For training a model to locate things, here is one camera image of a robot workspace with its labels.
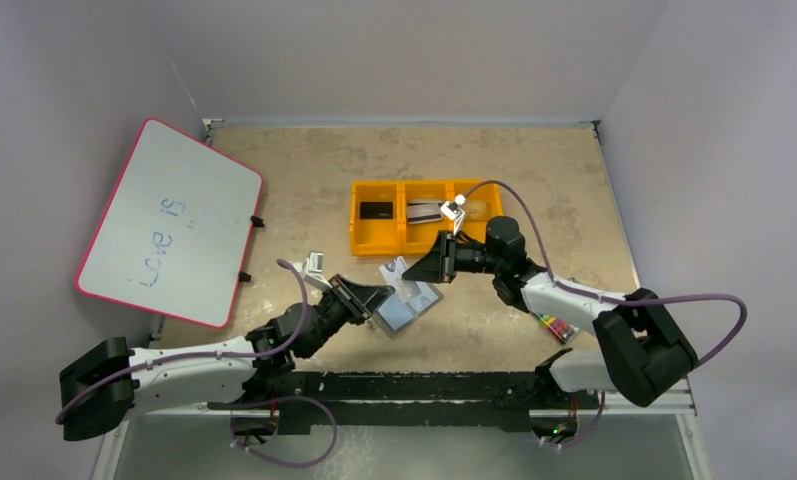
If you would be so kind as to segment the grey leather card holder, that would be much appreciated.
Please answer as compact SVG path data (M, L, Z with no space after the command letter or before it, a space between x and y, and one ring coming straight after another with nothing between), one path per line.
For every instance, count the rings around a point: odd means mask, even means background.
M443 294L428 283L399 280L391 287L393 294L369 321L373 330L381 330L390 338L401 334L443 299Z

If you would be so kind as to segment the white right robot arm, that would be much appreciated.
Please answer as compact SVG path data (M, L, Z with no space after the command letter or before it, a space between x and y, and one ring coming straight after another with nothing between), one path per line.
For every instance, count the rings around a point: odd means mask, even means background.
M578 391L615 391L647 407L686 377L699 356L668 310L650 290L614 298L571 281L555 281L531 260L518 222L507 216L488 221L484 241L462 240L442 230L403 279L450 283L460 272L483 273L508 306L547 315L592 334L596 351L566 351L542 362L535 392L558 407Z

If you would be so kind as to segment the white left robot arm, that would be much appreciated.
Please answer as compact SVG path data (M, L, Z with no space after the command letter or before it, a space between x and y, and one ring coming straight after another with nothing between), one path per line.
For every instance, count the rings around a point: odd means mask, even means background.
M131 348L123 337L100 342L59 374L56 423L66 441L104 435L145 413L196 403L240 401L258 409L273 378L312 357L347 324L369 320L395 292L336 274L317 304L299 302L245 335L174 349Z

